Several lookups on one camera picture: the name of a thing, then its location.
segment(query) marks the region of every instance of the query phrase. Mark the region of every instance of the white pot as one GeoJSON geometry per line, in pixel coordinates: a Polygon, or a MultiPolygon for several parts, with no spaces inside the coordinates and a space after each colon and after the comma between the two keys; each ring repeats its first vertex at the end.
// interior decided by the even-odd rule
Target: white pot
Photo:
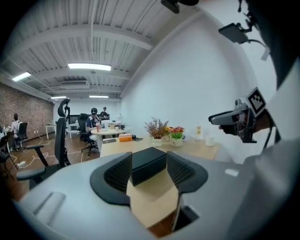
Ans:
{"type": "Polygon", "coordinates": [[[169,136],[169,135],[163,136],[163,137],[161,138],[161,140],[162,140],[163,142],[169,142],[169,141],[170,141],[170,136],[169,136]]]}
{"type": "Polygon", "coordinates": [[[171,145],[175,146],[175,147],[180,147],[183,145],[183,141],[182,141],[182,138],[180,139],[174,139],[174,138],[170,138],[170,143],[171,145]]]}
{"type": "Polygon", "coordinates": [[[161,147],[162,143],[161,143],[161,139],[152,139],[152,145],[153,147],[161,147]]]}

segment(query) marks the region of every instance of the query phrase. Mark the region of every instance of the bottle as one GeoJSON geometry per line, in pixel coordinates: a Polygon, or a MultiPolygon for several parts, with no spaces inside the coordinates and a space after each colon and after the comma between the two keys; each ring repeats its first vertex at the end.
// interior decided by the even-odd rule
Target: bottle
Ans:
{"type": "Polygon", "coordinates": [[[201,126],[199,122],[197,122],[195,141],[200,141],[200,140],[201,140],[201,126]]]}

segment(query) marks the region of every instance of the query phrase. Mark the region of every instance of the fluorescent light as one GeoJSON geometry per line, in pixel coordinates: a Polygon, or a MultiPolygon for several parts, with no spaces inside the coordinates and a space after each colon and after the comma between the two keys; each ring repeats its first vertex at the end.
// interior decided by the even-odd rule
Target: fluorescent light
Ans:
{"type": "Polygon", "coordinates": [[[21,80],[21,79],[23,79],[23,78],[25,78],[25,77],[28,77],[28,76],[30,76],[31,74],[30,73],[22,73],[21,75],[18,75],[17,77],[14,77],[13,78],[13,80],[14,81],[19,81],[19,80],[21,80]]]}
{"type": "Polygon", "coordinates": [[[91,96],[90,95],[90,98],[108,98],[108,96],[91,96]]]}
{"type": "Polygon", "coordinates": [[[59,98],[67,98],[66,96],[60,96],[60,97],[51,97],[51,99],[59,99],[59,98]]]}
{"type": "Polygon", "coordinates": [[[110,71],[111,66],[101,64],[89,64],[89,63],[69,63],[70,69],[96,69],[110,71]]]}

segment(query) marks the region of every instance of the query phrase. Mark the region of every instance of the black office chair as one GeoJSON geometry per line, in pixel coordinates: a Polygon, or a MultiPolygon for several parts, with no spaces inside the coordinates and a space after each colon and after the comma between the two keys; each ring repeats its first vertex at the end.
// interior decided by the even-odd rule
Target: black office chair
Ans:
{"type": "Polygon", "coordinates": [[[85,143],[88,143],[89,146],[85,147],[83,149],[81,149],[81,152],[83,152],[83,150],[88,149],[88,156],[90,155],[90,151],[94,148],[94,149],[98,149],[98,146],[95,144],[94,140],[91,140],[89,138],[89,134],[86,132],[85,130],[85,124],[86,124],[86,120],[89,118],[89,116],[85,113],[81,113],[79,118],[78,118],[78,124],[79,124],[79,128],[80,128],[80,140],[84,141],[85,143]]]}
{"type": "Polygon", "coordinates": [[[19,130],[18,130],[17,135],[18,135],[18,137],[14,138],[14,141],[15,141],[15,149],[18,151],[18,149],[16,147],[16,142],[19,141],[22,144],[22,146],[24,147],[22,141],[25,139],[28,139],[28,137],[27,137],[27,122],[21,122],[19,124],[19,130]]]}
{"type": "Polygon", "coordinates": [[[43,145],[32,145],[26,147],[26,149],[35,149],[39,158],[45,165],[38,169],[26,170],[17,173],[16,176],[17,180],[19,181],[30,180],[29,183],[30,189],[35,187],[38,183],[40,183],[44,179],[50,177],[53,173],[55,173],[59,169],[71,165],[68,160],[67,149],[65,148],[65,135],[66,135],[65,127],[66,127],[67,119],[62,108],[63,105],[68,104],[69,101],[70,99],[66,98],[61,102],[60,107],[58,108],[58,114],[59,116],[61,116],[61,118],[58,120],[56,126],[57,130],[56,130],[55,148],[54,148],[54,154],[58,160],[58,164],[51,165],[51,166],[48,165],[40,150],[40,148],[44,147],[43,145]]]}
{"type": "Polygon", "coordinates": [[[13,175],[11,175],[10,171],[11,169],[8,169],[6,166],[6,161],[8,160],[8,158],[10,158],[10,160],[12,161],[13,165],[15,166],[16,170],[18,170],[18,168],[16,167],[14,161],[12,160],[10,154],[8,153],[8,151],[4,151],[4,148],[6,148],[7,146],[7,142],[8,142],[8,136],[4,136],[0,139],[0,164],[4,165],[4,171],[1,171],[2,173],[6,173],[7,174],[7,178],[8,178],[8,174],[11,176],[11,178],[13,180],[14,177],[13,175]]]}

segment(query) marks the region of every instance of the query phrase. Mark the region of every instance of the white cup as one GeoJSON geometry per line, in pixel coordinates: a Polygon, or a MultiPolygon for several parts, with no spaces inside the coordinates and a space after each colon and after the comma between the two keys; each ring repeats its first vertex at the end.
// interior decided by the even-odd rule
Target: white cup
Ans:
{"type": "Polygon", "coordinates": [[[215,145],[215,139],[212,136],[207,136],[205,140],[205,145],[208,147],[212,147],[215,145]]]}

